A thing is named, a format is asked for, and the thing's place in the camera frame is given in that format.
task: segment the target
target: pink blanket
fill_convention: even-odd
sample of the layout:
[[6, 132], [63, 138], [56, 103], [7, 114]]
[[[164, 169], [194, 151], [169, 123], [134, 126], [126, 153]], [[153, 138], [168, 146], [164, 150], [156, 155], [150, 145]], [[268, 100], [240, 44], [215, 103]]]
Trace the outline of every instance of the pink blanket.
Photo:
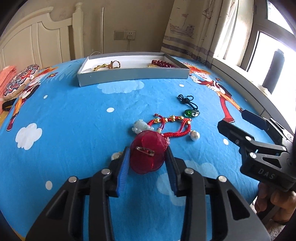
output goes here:
[[17, 74], [16, 66], [7, 66], [0, 71], [0, 115], [2, 114], [3, 92], [7, 84]]

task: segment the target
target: gray box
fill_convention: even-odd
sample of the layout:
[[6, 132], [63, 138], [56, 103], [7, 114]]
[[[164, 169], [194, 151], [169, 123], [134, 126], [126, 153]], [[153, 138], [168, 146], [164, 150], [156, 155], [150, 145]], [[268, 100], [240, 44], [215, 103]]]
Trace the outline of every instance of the gray box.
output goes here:
[[[120, 61], [119, 59], [121, 67], [118, 69], [102, 68], [99, 71], [93, 71], [97, 65], [110, 64], [111, 60]], [[170, 62], [176, 68], [148, 67], [153, 59]], [[190, 69], [187, 66], [166, 53], [128, 52], [89, 56], [78, 70], [77, 76], [79, 85], [82, 87], [121, 80], [187, 79], [189, 72]]]

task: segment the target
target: jade pendant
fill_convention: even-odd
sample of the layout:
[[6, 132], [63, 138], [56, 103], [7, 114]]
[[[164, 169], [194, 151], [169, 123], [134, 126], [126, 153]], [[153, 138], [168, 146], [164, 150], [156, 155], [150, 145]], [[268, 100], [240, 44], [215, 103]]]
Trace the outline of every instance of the jade pendant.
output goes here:
[[185, 110], [184, 113], [187, 117], [197, 117], [200, 114], [198, 110]]

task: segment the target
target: braided red cord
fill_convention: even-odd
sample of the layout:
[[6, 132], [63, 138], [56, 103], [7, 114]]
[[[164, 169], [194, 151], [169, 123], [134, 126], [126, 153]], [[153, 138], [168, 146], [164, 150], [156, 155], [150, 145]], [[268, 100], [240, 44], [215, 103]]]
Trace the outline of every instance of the braided red cord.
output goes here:
[[[161, 115], [159, 114], [155, 114], [154, 116], [158, 116], [160, 117], [160, 123], [161, 123], [161, 126], [160, 126], [160, 129], [163, 130], [164, 127], [165, 127], [165, 118], [163, 118]], [[185, 118], [182, 123], [181, 123], [181, 127], [178, 131], [176, 132], [167, 132], [167, 133], [163, 133], [163, 136], [166, 138], [166, 137], [182, 137], [182, 136], [185, 136], [187, 134], [189, 134], [189, 132], [191, 131], [191, 125], [188, 124], [187, 122], [190, 121], [189, 118]], [[147, 123], [149, 126], [152, 126], [154, 124], [154, 119], [149, 121]], [[184, 128], [184, 126], [187, 124], [187, 128], [185, 131], [181, 132]]]

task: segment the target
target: power socket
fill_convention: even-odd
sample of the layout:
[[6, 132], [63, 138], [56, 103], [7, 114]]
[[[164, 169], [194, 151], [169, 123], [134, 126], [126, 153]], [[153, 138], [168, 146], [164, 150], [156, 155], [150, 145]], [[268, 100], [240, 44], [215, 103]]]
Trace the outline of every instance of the power socket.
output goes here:
[[135, 40], [136, 31], [131, 30], [115, 30], [114, 31], [114, 40]]

